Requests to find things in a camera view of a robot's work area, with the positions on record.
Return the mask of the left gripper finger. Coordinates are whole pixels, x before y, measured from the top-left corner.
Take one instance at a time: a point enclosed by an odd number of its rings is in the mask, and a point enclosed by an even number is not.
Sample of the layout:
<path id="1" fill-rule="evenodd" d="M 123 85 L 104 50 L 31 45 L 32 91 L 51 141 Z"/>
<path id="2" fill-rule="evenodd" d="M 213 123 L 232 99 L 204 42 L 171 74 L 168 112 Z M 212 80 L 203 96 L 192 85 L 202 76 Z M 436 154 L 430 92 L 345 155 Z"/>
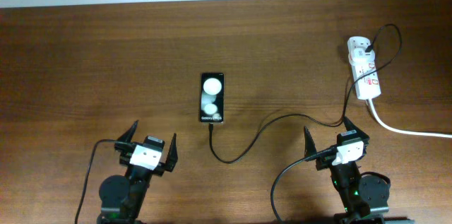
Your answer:
<path id="1" fill-rule="evenodd" d="M 177 153 L 177 134 L 174 133 L 168 150 L 167 159 L 165 161 L 165 170 L 172 172 L 178 162 Z"/>
<path id="2" fill-rule="evenodd" d="M 130 143 L 131 139 L 133 138 L 133 135 L 136 132 L 137 126 L 138 126 L 138 120 L 136 120 L 131 125 L 131 127 L 117 139 L 117 142 Z"/>

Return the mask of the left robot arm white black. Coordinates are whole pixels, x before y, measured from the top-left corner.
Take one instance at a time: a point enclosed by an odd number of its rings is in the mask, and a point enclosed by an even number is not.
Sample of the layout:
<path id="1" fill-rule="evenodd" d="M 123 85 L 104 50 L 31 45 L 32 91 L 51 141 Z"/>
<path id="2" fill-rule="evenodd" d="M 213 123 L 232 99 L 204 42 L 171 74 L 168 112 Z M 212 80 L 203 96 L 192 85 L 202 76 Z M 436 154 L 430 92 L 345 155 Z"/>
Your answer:
<path id="1" fill-rule="evenodd" d="M 114 141 L 119 152 L 119 164 L 126 167 L 124 175 L 106 178 L 99 188 L 101 210 L 96 222 L 139 223 L 138 216 L 151 178 L 172 172 L 178 161 L 177 135 L 172 136 L 167 158 L 161 161 L 165 142 L 153 136 L 146 136 L 143 142 L 133 142 L 138 123 L 133 125 Z"/>

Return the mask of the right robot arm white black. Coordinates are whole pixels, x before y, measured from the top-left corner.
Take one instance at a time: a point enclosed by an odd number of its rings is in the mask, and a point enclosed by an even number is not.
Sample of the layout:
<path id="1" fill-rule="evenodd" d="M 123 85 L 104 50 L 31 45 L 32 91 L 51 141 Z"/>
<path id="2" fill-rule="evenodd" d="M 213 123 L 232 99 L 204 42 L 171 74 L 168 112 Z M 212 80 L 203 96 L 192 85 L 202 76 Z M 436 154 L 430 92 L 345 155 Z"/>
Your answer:
<path id="1" fill-rule="evenodd" d="M 322 151 L 316 150 L 309 130 L 304 128 L 304 157 L 315 161 L 318 171 L 331 171 L 331 181 L 345 209 L 334 215 L 336 223 L 383 223 L 383 214 L 389 211 L 391 181 L 376 172 L 359 171 L 357 161 L 367 153 L 369 136 L 348 118 L 344 125 L 346 131 L 337 135 L 337 143 Z"/>

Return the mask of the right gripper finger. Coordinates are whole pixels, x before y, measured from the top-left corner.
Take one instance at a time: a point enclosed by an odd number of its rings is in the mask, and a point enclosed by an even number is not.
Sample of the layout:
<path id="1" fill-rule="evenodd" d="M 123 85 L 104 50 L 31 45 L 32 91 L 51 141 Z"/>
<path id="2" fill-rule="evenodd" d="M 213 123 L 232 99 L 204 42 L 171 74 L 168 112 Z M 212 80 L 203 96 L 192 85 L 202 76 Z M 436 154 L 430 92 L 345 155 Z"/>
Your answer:
<path id="1" fill-rule="evenodd" d="M 312 135 L 306 126 L 304 127 L 304 140 L 305 140 L 304 159 L 306 161 L 310 161 L 317 154 L 317 149 L 312 138 Z"/>
<path id="2" fill-rule="evenodd" d="M 363 140 L 369 140 L 369 136 L 354 125 L 347 117 L 343 118 L 343 123 L 347 131 L 356 131 L 356 135 Z"/>

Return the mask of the black smartphone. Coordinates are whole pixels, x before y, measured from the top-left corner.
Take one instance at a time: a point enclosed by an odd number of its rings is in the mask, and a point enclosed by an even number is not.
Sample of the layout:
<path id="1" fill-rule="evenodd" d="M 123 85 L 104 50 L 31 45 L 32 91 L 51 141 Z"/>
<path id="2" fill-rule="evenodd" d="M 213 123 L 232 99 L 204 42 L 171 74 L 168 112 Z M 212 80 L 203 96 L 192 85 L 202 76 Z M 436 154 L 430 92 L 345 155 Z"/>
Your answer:
<path id="1" fill-rule="evenodd" d="M 223 123 L 225 108 L 225 75 L 221 72 L 201 74 L 199 121 Z"/>

